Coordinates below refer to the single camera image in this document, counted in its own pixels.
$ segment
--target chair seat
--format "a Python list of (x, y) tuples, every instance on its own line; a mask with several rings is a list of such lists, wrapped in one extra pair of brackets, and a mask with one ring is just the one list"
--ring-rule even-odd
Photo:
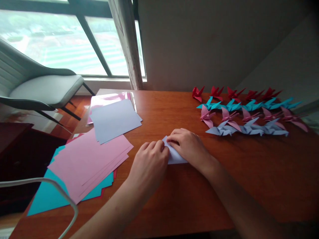
[(80, 75), (40, 76), (24, 82), (10, 93), (10, 98), (37, 100), (54, 108), (65, 106), (83, 84)]

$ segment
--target chair backrest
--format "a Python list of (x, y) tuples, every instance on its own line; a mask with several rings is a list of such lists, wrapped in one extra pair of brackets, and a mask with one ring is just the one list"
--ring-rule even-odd
[(45, 75), (75, 75), (69, 69), (45, 67), (0, 39), (0, 98), (27, 80)]

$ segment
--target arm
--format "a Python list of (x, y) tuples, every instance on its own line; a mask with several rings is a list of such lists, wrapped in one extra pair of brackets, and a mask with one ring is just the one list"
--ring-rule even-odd
[(243, 238), (286, 238), (275, 220), (208, 153), (198, 135), (175, 129), (167, 141), (207, 178)]
[(115, 238), (142, 210), (162, 182), (169, 156), (164, 142), (145, 143), (130, 174), (109, 201), (71, 239)]

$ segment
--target person's left hand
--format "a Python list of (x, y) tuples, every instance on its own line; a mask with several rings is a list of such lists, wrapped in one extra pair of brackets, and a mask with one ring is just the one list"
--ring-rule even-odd
[(162, 182), (169, 149), (162, 140), (144, 143), (137, 152), (127, 183), (150, 197)]

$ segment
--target window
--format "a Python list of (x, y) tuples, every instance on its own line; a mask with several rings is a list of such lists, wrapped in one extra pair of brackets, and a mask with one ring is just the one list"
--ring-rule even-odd
[[(138, 21), (135, 26), (145, 77)], [(129, 75), (106, 0), (0, 1), (0, 38), (47, 67), (84, 76)]]

